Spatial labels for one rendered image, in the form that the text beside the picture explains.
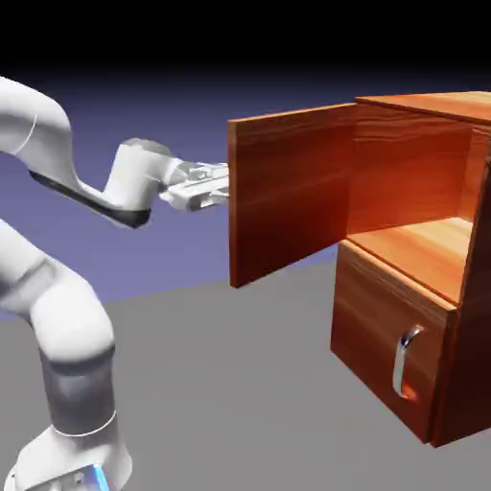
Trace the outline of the wooden cabinet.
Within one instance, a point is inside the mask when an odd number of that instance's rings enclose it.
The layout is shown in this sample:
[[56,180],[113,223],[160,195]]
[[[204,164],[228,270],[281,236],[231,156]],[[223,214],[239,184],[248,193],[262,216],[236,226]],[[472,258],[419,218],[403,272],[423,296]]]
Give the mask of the wooden cabinet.
[[360,97],[345,237],[456,306],[432,439],[491,429],[491,90]]

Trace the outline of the wooden cabinet door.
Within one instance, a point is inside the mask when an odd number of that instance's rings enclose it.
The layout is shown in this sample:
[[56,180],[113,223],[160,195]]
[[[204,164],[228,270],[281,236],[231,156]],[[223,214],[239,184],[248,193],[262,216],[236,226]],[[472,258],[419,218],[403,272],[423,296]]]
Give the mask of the wooden cabinet door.
[[[424,443],[432,439],[443,355],[456,306],[354,243],[338,246],[331,350]],[[415,401],[392,389],[398,338],[424,328],[409,347],[405,381]]]
[[228,121],[232,287],[345,237],[356,108],[327,105]]

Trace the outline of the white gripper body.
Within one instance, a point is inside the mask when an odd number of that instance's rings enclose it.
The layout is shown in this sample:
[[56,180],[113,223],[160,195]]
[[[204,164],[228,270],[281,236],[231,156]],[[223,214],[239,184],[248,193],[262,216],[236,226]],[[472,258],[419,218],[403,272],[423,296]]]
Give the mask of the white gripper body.
[[159,198],[180,211],[199,211],[229,200],[226,163],[177,163],[163,178]]

